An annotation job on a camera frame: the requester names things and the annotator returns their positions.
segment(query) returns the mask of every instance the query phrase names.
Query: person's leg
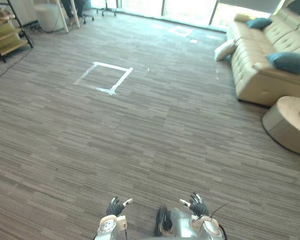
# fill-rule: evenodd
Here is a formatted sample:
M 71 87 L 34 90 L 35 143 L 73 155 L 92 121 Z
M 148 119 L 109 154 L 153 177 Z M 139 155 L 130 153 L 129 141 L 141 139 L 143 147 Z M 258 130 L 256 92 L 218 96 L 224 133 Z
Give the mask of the person's leg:
M 62 1 L 64 10 L 65 10 L 68 18 L 69 19 L 73 18 L 74 15 L 72 14 L 72 8 L 71 8 L 71 2 L 70 2 L 70 0 L 61 0 L 61 1 Z
M 86 0 L 76 0 L 76 6 L 77 6 L 77 15 L 79 18 L 82 18 L 82 12 L 84 11 L 84 5 L 86 3 Z

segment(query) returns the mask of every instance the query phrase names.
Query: white stool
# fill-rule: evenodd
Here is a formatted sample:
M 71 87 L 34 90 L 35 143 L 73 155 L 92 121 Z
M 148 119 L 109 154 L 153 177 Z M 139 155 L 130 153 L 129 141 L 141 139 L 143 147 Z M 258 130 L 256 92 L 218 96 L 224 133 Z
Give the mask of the white stool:
M 57 5 L 37 4 L 34 6 L 34 10 L 38 23 L 45 32 L 54 32 L 64 28 Z
M 266 132 L 279 144 L 300 154 L 300 98 L 283 96 L 262 117 Z

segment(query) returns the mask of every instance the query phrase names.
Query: person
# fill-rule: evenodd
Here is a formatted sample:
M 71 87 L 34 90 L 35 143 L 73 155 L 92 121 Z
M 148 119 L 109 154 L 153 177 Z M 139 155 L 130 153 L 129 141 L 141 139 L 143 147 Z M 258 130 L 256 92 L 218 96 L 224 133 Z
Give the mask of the person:
M 74 15 L 72 13 L 72 5 L 70 0 L 61 0 L 63 7 L 65 9 L 65 12 L 69 18 L 68 25 L 72 26 L 75 22 Z M 74 0 L 75 7 L 77 8 L 77 16 L 80 20 L 82 18 L 82 12 L 84 10 L 84 5 L 86 3 L 86 0 Z

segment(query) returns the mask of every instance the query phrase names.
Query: sofa armrest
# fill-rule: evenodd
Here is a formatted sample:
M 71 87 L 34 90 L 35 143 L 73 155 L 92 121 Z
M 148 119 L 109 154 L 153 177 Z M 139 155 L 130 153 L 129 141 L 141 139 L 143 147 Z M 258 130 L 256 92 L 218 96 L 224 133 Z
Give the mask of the sofa armrest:
M 275 68 L 271 64 L 257 62 L 252 65 L 252 68 L 257 70 L 260 74 L 281 79 L 284 81 L 293 82 L 300 85 L 300 74 L 294 74 Z
M 254 17 L 251 17 L 251 16 L 248 16 L 248 15 L 245 15 L 245 14 L 241 14 L 241 13 L 237 13 L 235 16 L 234 16 L 234 21 L 238 21 L 238 22 L 247 22 L 249 20 L 252 20 L 254 19 Z

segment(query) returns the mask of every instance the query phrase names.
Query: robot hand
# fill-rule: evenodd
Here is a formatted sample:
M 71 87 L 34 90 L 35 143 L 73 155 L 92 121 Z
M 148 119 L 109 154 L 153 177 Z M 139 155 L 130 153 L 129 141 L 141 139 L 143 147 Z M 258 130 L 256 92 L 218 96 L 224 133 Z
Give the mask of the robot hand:
M 106 209 L 106 215 L 116 215 L 118 217 L 122 213 L 123 209 L 128 207 L 130 203 L 132 203 L 132 201 L 133 199 L 130 198 L 124 203 L 119 203 L 119 199 L 117 196 L 112 198 Z
M 196 216 L 209 216 L 208 208 L 197 192 L 193 192 L 193 194 L 191 194 L 189 202 L 182 199 L 180 199 L 179 202 L 185 207 L 188 207 Z

